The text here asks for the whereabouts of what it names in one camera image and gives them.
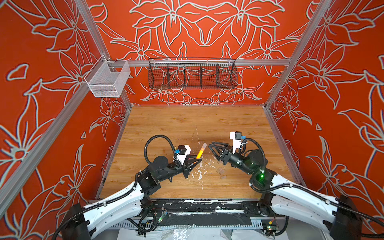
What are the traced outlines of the orange pen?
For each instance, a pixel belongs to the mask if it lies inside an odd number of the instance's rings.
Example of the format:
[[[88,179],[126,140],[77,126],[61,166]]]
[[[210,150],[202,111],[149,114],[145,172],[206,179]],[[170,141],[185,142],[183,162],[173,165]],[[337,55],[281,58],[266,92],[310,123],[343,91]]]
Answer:
[[[201,149],[200,149],[200,151],[199,151],[199,153],[198,153],[196,159],[200,159],[200,158],[202,157],[202,155],[203,155],[203,153],[204,153],[204,150],[205,150],[204,148],[201,148]]]

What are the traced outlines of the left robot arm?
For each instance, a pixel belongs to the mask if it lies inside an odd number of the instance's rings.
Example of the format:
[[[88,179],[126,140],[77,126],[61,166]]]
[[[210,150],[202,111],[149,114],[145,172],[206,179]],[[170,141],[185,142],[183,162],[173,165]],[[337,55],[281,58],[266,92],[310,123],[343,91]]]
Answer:
[[[173,161],[158,156],[153,161],[148,157],[149,144],[157,139],[167,140],[173,153]],[[52,238],[61,236],[64,240],[92,240],[113,225],[128,220],[140,235],[156,230],[167,218],[165,208],[154,207],[150,196],[161,188],[161,182],[172,181],[174,176],[183,174],[188,178],[190,172],[203,160],[207,144],[203,144],[197,155],[191,154],[188,145],[175,147],[165,135],[155,135],[146,142],[144,158],[148,166],[135,174],[134,181],[115,194],[86,206],[73,205],[66,213]]]

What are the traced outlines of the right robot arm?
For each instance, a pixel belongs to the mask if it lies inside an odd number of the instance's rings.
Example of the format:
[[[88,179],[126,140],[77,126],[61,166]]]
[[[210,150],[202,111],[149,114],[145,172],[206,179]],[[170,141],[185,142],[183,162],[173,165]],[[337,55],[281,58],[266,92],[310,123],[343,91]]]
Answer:
[[[298,185],[267,168],[264,150],[253,139],[234,139],[233,145],[212,142],[209,149],[223,165],[230,164],[250,178],[250,187],[262,194],[259,211],[296,219],[319,228],[334,240],[383,239],[384,235],[364,234],[363,219],[379,226],[383,221],[359,212],[353,201],[320,194]]]

